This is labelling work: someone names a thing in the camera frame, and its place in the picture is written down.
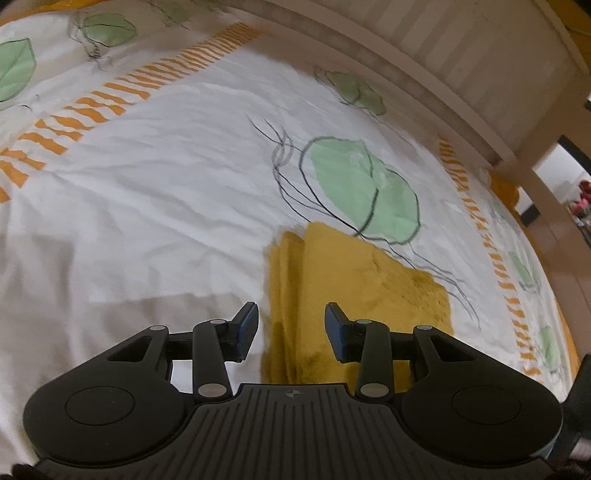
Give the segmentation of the yellow knit sweater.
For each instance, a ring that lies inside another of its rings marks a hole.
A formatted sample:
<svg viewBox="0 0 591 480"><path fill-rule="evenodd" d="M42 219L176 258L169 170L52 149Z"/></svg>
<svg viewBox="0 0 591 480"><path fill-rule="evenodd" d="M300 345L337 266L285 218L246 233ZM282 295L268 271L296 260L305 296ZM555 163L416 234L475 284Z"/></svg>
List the yellow knit sweater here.
<svg viewBox="0 0 591 480"><path fill-rule="evenodd" d="M427 272L405 267L377 246L324 223L286 231L267 251L270 314L263 382L345 383L360 366L335 359L325 333L325 306L338 303L352 320L382 322L410 333L432 325L452 334L449 294Z"/></svg>

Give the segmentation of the pile of colourful clothes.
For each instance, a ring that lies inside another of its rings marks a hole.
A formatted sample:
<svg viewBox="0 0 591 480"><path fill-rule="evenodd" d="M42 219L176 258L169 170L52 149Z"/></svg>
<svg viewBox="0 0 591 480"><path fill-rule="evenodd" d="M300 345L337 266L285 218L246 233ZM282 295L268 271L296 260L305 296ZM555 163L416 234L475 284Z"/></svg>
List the pile of colourful clothes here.
<svg viewBox="0 0 591 480"><path fill-rule="evenodd" d="M570 204L570 212L579 226L590 228L591 186L589 180L579 182L579 199Z"/></svg>

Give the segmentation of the white leaf print bedsheet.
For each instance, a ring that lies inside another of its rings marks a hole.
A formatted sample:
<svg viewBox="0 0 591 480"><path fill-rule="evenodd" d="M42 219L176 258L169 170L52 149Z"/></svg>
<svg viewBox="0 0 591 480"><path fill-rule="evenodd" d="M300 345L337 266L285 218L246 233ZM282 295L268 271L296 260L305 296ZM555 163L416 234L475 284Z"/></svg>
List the white leaf print bedsheet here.
<svg viewBox="0 0 591 480"><path fill-rule="evenodd" d="M33 392L155 324L256 302L320 222L431 274L455 334L564 399L569 336L487 164L388 81L197 1L106 1L1 28L1 465Z"/></svg>

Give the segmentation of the yellow mattress cover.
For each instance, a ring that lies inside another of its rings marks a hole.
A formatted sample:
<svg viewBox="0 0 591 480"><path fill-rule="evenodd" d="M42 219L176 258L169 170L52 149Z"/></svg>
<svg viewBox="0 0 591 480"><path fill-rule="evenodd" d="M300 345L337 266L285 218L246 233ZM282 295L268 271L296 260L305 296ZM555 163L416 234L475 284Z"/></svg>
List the yellow mattress cover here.
<svg viewBox="0 0 591 480"><path fill-rule="evenodd" d="M516 206L520 199L519 189L511 181L496 171L489 171L489 186L512 215L516 215Z"/></svg>

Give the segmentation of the beige wooden bed frame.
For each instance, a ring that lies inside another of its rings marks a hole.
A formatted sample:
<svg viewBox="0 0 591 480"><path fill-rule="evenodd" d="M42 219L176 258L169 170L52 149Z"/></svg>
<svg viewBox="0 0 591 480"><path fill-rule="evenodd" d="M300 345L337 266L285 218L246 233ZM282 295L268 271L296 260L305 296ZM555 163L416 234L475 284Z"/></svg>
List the beige wooden bed frame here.
<svg viewBox="0 0 591 480"><path fill-rule="evenodd" d="M590 151L590 18L576 1L236 1L270 32L342 49L394 81L530 196L530 228L577 351L590 350L590 249L537 173Z"/></svg>

